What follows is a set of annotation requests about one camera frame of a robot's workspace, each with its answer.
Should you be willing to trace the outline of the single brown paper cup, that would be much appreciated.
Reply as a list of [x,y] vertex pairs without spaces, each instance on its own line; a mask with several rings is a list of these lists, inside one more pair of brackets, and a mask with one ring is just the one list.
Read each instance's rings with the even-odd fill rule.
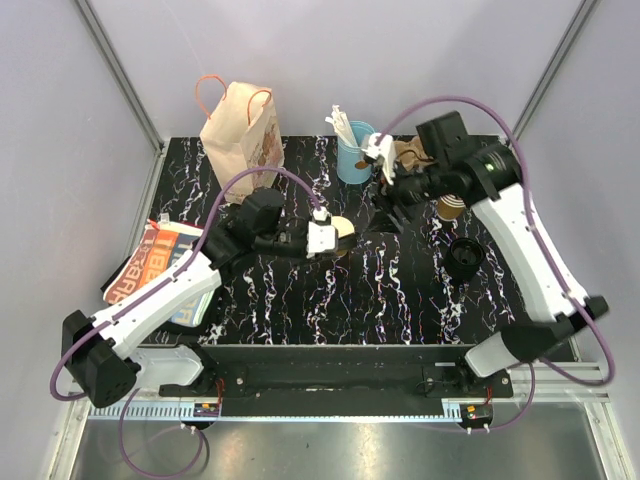
[[349,219],[342,216],[333,216],[331,218],[331,225],[336,230],[337,240],[341,236],[356,233],[353,223]]

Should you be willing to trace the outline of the printed kraft paper bag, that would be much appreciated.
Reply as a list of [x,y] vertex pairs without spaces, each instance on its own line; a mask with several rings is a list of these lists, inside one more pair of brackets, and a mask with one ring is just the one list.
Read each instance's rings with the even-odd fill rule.
[[284,165],[279,122],[272,90],[250,83],[223,83],[214,109],[200,98],[200,86],[215,75],[200,77],[196,101],[206,116],[199,138],[221,187],[237,174],[255,167]]

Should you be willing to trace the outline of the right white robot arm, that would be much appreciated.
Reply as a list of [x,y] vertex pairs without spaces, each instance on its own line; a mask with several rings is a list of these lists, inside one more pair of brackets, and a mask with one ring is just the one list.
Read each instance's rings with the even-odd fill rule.
[[394,140],[373,133],[362,145],[366,162],[380,167],[374,202],[393,226],[409,207],[454,196],[488,230],[521,291],[528,324],[502,328],[470,349],[454,371],[466,396],[486,389],[490,376],[541,360],[609,311],[605,298],[590,295],[561,259],[534,208],[525,166],[513,143],[471,135],[457,111],[417,126],[418,139],[435,162],[406,169]]

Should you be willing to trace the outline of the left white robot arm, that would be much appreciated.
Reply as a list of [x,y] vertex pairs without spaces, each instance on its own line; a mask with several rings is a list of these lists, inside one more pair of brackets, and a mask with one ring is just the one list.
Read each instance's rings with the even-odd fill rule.
[[196,346],[145,347],[144,340],[181,308],[247,270],[259,255],[324,259],[357,244],[353,223],[321,208],[287,222],[282,194],[258,189],[211,227],[201,248],[184,253],[144,287],[91,317],[63,322],[61,362],[93,406],[106,408],[136,389],[174,388],[203,396],[220,381]]

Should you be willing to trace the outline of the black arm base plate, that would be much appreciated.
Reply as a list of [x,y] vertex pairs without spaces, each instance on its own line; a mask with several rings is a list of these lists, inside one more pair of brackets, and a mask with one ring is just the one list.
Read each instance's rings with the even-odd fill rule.
[[459,372],[467,345],[217,345],[203,347],[204,383],[163,385],[162,397],[211,396],[220,380],[226,398],[263,390],[369,392],[398,390],[431,398],[513,397],[505,370],[486,379]]

